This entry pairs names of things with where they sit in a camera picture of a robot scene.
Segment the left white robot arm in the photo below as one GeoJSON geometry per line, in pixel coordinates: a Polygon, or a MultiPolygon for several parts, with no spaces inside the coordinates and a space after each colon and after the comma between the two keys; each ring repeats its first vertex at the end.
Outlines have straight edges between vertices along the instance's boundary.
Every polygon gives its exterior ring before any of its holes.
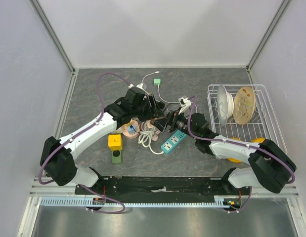
{"type": "Polygon", "coordinates": [[[165,104],[138,87],[128,89],[124,97],[106,106],[92,121],[59,139],[46,139],[41,156],[40,172],[45,171],[53,182],[64,186],[70,182],[84,185],[92,194],[103,189],[101,175],[93,168],[75,163],[76,158],[100,138],[129,123],[131,119],[147,121],[164,115],[165,104]]]}

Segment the pink round socket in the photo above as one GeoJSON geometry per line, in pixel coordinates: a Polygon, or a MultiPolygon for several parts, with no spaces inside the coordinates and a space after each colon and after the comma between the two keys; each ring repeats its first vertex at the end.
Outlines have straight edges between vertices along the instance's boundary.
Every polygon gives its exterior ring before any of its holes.
{"type": "Polygon", "coordinates": [[[131,119],[131,121],[122,126],[122,134],[127,139],[135,139],[140,135],[140,126],[137,119],[131,119]]]}

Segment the yellow cube socket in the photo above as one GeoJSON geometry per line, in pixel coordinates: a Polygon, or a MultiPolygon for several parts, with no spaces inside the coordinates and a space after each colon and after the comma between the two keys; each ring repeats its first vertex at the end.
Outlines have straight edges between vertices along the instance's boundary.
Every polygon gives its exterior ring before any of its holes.
{"type": "Polygon", "coordinates": [[[121,151],[123,149],[123,140],[121,134],[109,135],[108,147],[111,151],[121,151]]]}

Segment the light green plug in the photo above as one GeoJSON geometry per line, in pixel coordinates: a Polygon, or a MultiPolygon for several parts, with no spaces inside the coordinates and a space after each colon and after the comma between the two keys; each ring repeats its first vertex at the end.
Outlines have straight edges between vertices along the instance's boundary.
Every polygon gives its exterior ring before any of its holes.
{"type": "Polygon", "coordinates": [[[153,84],[159,86],[161,84],[161,79],[153,79],[153,84]]]}

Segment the teal power strip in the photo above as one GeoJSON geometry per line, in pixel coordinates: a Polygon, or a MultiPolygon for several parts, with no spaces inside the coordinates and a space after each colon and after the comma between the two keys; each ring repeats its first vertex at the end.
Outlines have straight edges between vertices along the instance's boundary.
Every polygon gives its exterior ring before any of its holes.
{"type": "Polygon", "coordinates": [[[161,150],[164,154],[170,154],[185,138],[186,134],[177,130],[163,145],[161,150]]]}

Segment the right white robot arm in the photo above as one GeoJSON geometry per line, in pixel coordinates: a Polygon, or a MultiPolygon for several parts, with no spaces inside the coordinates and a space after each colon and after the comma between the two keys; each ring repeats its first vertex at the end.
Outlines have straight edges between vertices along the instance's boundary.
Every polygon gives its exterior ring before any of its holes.
{"type": "Polygon", "coordinates": [[[295,181],[296,165],[269,139],[260,142],[242,142],[214,133],[201,113],[190,114],[188,118],[178,111],[153,120],[160,131],[179,130],[194,138],[195,146],[204,154],[218,159],[233,158],[248,168],[232,168],[221,181],[222,191],[233,194],[239,188],[261,185],[272,193],[280,193],[287,184],[295,181]]]}

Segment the blue charger plug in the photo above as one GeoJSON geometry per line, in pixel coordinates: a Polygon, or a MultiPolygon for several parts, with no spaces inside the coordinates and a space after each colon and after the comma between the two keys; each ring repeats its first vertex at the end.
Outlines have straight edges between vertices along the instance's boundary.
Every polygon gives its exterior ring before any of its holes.
{"type": "Polygon", "coordinates": [[[136,133],[135,127],[134,127],[133,125],[130,125],[130,126],[128,127],[128,132],[129,132],[129,133],[136,133]]]}

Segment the green power strip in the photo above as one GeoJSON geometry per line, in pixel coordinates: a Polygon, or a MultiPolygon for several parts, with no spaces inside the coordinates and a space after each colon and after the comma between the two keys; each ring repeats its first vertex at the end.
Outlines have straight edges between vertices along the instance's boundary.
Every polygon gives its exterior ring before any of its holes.
{"type": "Polygon", "coordinates": [[[122,150],[112,151],[111,162],[121,164],[123,162],[122,150]]]}

